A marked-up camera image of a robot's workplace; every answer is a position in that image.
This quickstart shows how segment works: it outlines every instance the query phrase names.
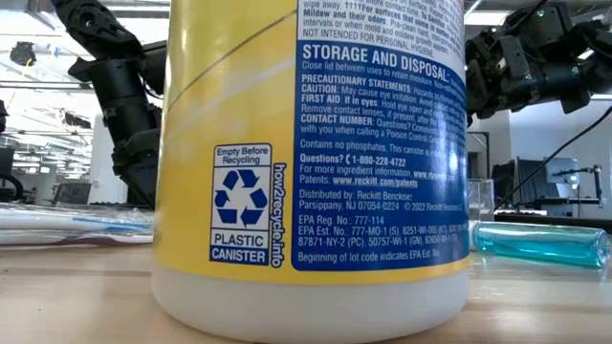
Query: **wooden table surface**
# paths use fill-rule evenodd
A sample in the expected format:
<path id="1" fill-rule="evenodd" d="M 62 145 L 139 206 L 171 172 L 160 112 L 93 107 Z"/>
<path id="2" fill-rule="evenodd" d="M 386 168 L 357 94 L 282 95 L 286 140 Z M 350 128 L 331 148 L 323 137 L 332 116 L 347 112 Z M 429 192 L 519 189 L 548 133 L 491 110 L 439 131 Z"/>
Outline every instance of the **wooden table surface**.
<path id="1" fill-rule="evenodd" d="M 165 314 L 150 265 L 150 247 L 0 251 L 0 343 L 239 343 Z M 460 315 L 385 343 L 612 343 L 609 268 L 473 254 Z"/>

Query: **robotic arm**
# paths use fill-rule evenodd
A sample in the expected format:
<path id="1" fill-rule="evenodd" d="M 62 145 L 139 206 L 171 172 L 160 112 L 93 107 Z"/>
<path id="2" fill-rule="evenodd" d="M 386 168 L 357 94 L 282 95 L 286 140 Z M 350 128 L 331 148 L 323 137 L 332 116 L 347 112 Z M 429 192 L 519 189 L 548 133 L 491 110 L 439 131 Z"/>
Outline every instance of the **robotic arm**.
<path id="1" fill-rule="evenodd" d="M 68 74 L 94 85 L 115 144 L 115 174 L 155 207 L 162 109 L 149 103 L 145 87 L 164 92 L 165 41 L 141 45 L 97 0 L 51 2 L 68 34 L 96 59 L 79 58 Z"/>
<path id="2" fill-rule="evenodd" d="M 96 60 L 78 59 L 69 74 L 91 81 L 115 143 L 114 170 L 155 206 L 161 109 L 146 87 L 164 91 L 165 42 L 141 45 L 97 0 L 51 0 L 70 36 Z M 466 43 L 468 123 L 472 114 L 561 100 L 565 113 L 612 86 L 612 33 L 601 21 L 572 24 L 564 3 L 514 12 L 499 31 Z M 584 60 L 579 55 L 591 49 Z"/>
<path id="3" fill-rule="evenodd" d="M 484 30 L 466 43 L 469 122 L 554 100 L 566 114 L 588 105 L 612 86 L 609 30 L 599 20 L 574 26 L 564 3 L 546 1 Z"/>

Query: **plastic canister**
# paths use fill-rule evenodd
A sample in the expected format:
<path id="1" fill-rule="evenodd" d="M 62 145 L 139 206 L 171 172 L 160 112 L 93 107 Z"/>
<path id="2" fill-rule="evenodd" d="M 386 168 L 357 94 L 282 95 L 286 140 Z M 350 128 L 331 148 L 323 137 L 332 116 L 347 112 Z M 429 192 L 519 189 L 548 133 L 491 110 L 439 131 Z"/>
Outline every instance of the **plastic canister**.
<path id="1" fill-rule="evenodd" d="M 173 1 L 153 289 L 256 342 L 416 333 L 467 299 L 463 2 Z"/>

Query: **blue glass bottle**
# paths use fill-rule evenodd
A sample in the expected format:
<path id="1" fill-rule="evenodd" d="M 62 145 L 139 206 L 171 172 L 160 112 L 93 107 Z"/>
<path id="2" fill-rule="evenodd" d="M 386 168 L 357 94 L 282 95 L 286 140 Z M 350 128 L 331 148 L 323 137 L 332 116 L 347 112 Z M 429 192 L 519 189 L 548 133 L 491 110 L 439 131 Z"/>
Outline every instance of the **blue glass bottle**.
<path id="1" fill-rule="evenodd" d="M 478 251 L 521 258 L 603 267 L 610 254 L 597 228 L 476 222 L 471 235 Z"/>

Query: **ceiling light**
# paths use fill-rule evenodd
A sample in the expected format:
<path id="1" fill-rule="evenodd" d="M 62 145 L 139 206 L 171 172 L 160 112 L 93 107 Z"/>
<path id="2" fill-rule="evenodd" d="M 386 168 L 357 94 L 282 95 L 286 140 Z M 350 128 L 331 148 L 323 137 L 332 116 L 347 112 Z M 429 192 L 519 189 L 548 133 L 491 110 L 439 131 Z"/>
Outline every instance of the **ceiling light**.
<path id="1" fill-rule="evenodd" d="M 13 167 L 38 167 L 40 165 L 36 162 L 14 162 L 12 166 Z"/>
<path id="2" fill-rule="evenodd" d="M 500 26 L 511 11 L 473 11 L 465 20 L 465 25 Z"/>
<path id="3" fill-rule="evenodd" d="M 110 11 L 170 11 L 168 6 L 107 6 Z"/>
<path id="4" fill-rule="evenodd" d="M 584 52 L 584 53 L 580 54 L 580 56 L 578 56 L 578 59 L 585 60 L 585 59 L 591 57 L 592 54 L 593 54 L 593 51 L 590 50 L 590 49 L 587 49 L 586 52 Z"/>

